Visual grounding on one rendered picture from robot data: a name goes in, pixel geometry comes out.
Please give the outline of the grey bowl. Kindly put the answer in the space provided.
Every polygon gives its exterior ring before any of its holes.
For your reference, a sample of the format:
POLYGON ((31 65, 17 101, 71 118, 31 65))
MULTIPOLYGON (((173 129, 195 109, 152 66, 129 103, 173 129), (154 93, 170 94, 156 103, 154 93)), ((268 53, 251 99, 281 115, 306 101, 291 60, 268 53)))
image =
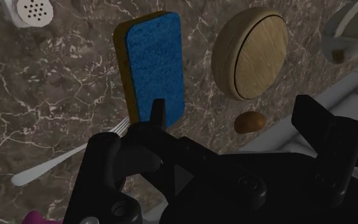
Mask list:
POLYGON ((358 58, 358 1, 346 4, 325 23, 321 49, 333 64, 358 58))

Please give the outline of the small brown egg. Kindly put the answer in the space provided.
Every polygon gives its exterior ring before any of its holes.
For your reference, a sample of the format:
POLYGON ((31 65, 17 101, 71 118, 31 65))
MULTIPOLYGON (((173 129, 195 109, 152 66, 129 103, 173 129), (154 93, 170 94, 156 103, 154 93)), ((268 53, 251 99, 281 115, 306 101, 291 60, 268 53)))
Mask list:
POLYGON ((234 130, 238 134, 246 134, 261 130, 266 123, 265 116, 256 111, 247 111, 238 115, 234 121, 234 130))

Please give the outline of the white salt shaker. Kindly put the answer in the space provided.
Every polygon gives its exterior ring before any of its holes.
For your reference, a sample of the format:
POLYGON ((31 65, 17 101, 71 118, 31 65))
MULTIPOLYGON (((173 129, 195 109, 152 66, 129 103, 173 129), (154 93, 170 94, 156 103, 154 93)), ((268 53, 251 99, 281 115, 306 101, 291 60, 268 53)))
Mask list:
POLYGON ((44 27, 54 16, 50 0, 0 0, 6 18, 19 28, 44 27))

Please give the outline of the white sink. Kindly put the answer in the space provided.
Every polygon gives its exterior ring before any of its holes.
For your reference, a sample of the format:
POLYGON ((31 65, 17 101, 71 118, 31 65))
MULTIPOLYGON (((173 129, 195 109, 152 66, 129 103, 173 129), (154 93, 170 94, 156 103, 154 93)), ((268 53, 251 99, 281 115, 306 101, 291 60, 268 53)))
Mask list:
POLYGON ((171 132, 220 153, 296 152, 314 156, 311 146, 291 124, 295 97, 310 94, 334 114, 358 119, 358 65, 350 73, 340 75, 333 65, 324 69, 314 59, 308 63, 304 69, 283 71, 268 91, 251 101, 225 101, 214 92, 212 97, 217 104, 210 109, 189 105, 189 115, 171 132), (250 134, 235 133, 233 120, 245 110, 265 115, 265 127, 250 134))

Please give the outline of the magenta object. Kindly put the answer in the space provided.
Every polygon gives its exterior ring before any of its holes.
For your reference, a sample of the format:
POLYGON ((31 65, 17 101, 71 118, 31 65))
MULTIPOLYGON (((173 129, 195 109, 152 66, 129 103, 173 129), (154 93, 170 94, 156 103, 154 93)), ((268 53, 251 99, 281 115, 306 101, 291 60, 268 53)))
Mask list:
POLYGON ((63 224, 63 220, 47 220, 43 218, 39 212, 31 211, 26 214, 21 224, 63 224))

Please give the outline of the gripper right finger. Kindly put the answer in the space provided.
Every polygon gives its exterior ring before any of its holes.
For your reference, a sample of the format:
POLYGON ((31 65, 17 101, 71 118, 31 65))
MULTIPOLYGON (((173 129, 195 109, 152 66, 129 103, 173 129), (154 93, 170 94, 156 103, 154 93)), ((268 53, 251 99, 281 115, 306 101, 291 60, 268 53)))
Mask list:
POLYGON ((306 174, 306 192, 338 207, 358 167, 358 120, 335 116, 309 95, 297 95, 291 123, 317 153, 306 174))

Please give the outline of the silver fork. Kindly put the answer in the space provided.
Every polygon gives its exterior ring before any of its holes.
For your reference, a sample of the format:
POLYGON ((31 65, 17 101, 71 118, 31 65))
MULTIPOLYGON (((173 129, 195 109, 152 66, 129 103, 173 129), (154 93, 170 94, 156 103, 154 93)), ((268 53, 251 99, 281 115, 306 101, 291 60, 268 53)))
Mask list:
MULTIPOLYGON (((122 136, 124 131, 129 127, 130 125, 130 119, 129 117, 124 118, 119 124, 117 124, 114 128, 109 130, 109 132, 114 132, 118 134, 119 136, 122 136)), ((16 175, 14 175, 11 178, 11 182, 15 186, 24 186, 31 181, 34 181, 35 179, 39 178, 55 166, 59 165, 69 157, 75 155, 76 153, 84 150, 87 147, 87 144, 83 144, 81 146, 76 147, 75 149, 68 151, 66 153, 63 153, 53 159, 50 159, 42 164, 39 164, 37 166, 34 166, 30 169, 27 169, 26 171, 22 171, 16 175)))

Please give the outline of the round wooden container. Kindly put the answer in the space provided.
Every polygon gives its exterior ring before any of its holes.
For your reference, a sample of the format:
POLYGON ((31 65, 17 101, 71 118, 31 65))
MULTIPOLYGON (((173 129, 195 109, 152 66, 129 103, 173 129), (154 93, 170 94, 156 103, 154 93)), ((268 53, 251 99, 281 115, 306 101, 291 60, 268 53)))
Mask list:
POLYGON ((211 69, 217 87, 239 101, 263 94, 286 58, 288 31, 279 12, 266 7, 237 13, 214 43, 211 69))

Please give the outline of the blue and yellow sponge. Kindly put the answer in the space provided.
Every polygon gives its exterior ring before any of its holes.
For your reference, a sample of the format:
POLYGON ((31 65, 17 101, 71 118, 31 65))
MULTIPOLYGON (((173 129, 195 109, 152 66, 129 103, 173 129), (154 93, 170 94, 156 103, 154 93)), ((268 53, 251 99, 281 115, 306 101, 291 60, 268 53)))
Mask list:
POLYGON ((148 121, 155 99, 165 99, 166 126, 185 109, 181 21, 157 11, 117 25, 114 49, 132 123, 148 121))

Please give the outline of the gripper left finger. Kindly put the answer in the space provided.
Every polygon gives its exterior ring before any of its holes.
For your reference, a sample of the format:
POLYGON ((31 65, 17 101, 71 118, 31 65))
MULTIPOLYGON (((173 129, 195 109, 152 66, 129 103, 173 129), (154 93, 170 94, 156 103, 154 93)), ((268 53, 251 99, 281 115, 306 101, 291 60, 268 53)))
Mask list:
POLYGON ((166 129, 164 99, 155 99, 149 121, 130 127, 125 137, 102 132, 89 139, 62 224, 143 224, 138 201, 122 193, 133 174, 175 197, 173 167, 137 142, 149 127, 166 129))

